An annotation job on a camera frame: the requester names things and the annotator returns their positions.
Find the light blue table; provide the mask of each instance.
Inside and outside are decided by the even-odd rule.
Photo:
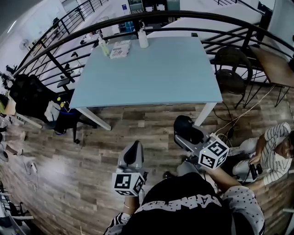
[[[214,71],[197,37],[148,39],[143,49],[131,41],[125,58],[105,57],[93,50],[75,88],[70,107],[94,120],[86,107],[144,104],[206,103],[195,124],[200,125],[222,102]]]

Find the sleeve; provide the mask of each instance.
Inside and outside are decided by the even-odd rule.
[[[286,162],[284,160],[279,162],[278,164],[280,165],[280,168],[277,170],[270,170],[270,172],[263,178],[264,184],[268,185],[286,174],[291,166],[291,160],[292,159],[288,159]]]
[[[232,213],[240,213],[247,219],[254,235],[263,234],[265,218],[253,191],[244,186],[234,186],[224,193],[223,201]]]
[[[288,123],[281,123],[274,127],[269,128],[265,132],[265,140],[269,141],[272,137],[284,137],[291,132],[291,128]]]
[[[119,213],[114,219],[111,221],[111,224],[106,229],[103,235],[119,235],[121,234],[121,230],[127,224],[131,215],[126,213]]]

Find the wooden table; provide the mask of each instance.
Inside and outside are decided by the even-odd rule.
[[[271,84],[281,86],[280,93],[275,105],[275,107],[277,107],[289,89],[294,87],[294,72],[284,57],[262,48],[250,46],[250,49],[256,55],[256,58],[264,69],[264,73],[266,75],[264,83],[268,80]],[[252,98],[257,94],[261,87],[262,86],[259,87]],[[283,87],[288,87],[288,89],[280,99],[280,94]]]

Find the hand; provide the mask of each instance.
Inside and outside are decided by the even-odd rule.
[[[260,161],[261,154],[255,155],[254,157],[250,158],[249,165],[258,163]]]

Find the ceiling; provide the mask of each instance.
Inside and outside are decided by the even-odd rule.
[[[12,23],[28,9],[42,0],[0,0],[0,35],[7,32]]]

